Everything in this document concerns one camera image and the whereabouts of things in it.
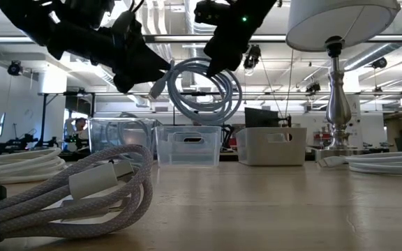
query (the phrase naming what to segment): transparent storage container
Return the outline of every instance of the transparent storage container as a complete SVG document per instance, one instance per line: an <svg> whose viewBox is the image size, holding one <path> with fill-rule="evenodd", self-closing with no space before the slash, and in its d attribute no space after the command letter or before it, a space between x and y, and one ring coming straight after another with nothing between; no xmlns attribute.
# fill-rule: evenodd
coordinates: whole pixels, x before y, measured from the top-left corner
<svg viewBox="0 0 402 251"><path fill-rule="evenodd" d="M154 128L158 124L159 122L156 119L90 119L89 146L91 152L96 153L113 146L138 144L147 147L154 153L156 149Z"/></svg>
<svg viewBox="0 0 402 251"><path fill-rule="evenodd" d="M216 167L220 161L221 127L156 128L160 167Z"/></svg>

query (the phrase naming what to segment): metal lamp stand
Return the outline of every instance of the metal lamp stand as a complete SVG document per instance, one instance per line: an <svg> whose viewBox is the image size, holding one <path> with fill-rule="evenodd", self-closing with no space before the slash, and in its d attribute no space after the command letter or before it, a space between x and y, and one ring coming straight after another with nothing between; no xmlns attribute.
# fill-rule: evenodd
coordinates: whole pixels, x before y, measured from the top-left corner
<svg viewBox="0 0 402 251"><path fill-rule="evenodd" d="M344 72L339 68L339 55L345 41L334 36L325 43L331 60L329 73L331 94L327 107L327 120L332 125L332 144L324 150L315 150L315 159L319 161L330 156L349 156L361 154L361 151L348 144L348 134L345 129L352 118L350 106L343 90Z"/></svg>

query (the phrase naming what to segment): light blue cable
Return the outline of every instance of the light blue cable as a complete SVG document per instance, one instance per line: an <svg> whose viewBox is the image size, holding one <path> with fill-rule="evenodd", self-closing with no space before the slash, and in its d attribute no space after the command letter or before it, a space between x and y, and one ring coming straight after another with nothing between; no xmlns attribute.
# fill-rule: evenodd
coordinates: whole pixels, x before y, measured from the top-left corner
<svg viewBox="0 0 402 251"><path fill-rule="evenodd" d="M225 70L225 72L209 78L218 88L218 92L223 98L222 101L209 104L200 104L198 102L185 99L185 97L180 94L176 87L176 80L178 76L185 71L207 77L208 66L200 62L209 64L210 59L187 59L181 63L178 63L177 65L174 64L174 61L172 61L172 69L169 70L162 79L158 80L154 84L153 88L150 90L150 96L156 99L163 92L165 85L167 85L170 100L183 115L192 121L201 123L202 125L220 125L230 119L235 112L237 112L243 100L243 91L241 89L239 80L237 77L235 77L233 72L230 70ZM239 99L234 108L232 108L232 97L234 93L233 82L237 83L239 92ZM187 107L199 112L212 112L212 114L196 114Z"/></svg>

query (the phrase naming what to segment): wooden table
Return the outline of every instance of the wooden table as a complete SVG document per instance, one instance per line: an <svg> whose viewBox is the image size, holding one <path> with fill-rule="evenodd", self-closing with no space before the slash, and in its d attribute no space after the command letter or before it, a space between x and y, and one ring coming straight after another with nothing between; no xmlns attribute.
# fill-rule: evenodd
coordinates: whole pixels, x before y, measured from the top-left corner
<svg viewBox="0 0 402 251"><path fill-rule="evenodd" d="M5 240L0 250L402 250L400 176L225 162L154 168L153 181L150 210L128 229L85 241Z"/></svg>

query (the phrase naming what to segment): white lamp shade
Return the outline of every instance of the white lamp shade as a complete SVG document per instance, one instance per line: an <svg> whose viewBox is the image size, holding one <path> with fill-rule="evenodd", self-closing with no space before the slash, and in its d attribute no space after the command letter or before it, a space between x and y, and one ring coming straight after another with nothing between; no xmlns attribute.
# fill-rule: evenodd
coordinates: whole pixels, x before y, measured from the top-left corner
<svg viewBox="0 0 402 251"><path fill-rule="evenodd" d="M345 37L344 48L358 45L382 33L400 9L396 0L292 0L286 43L303 52L324 52L332 36Z"/></svg>

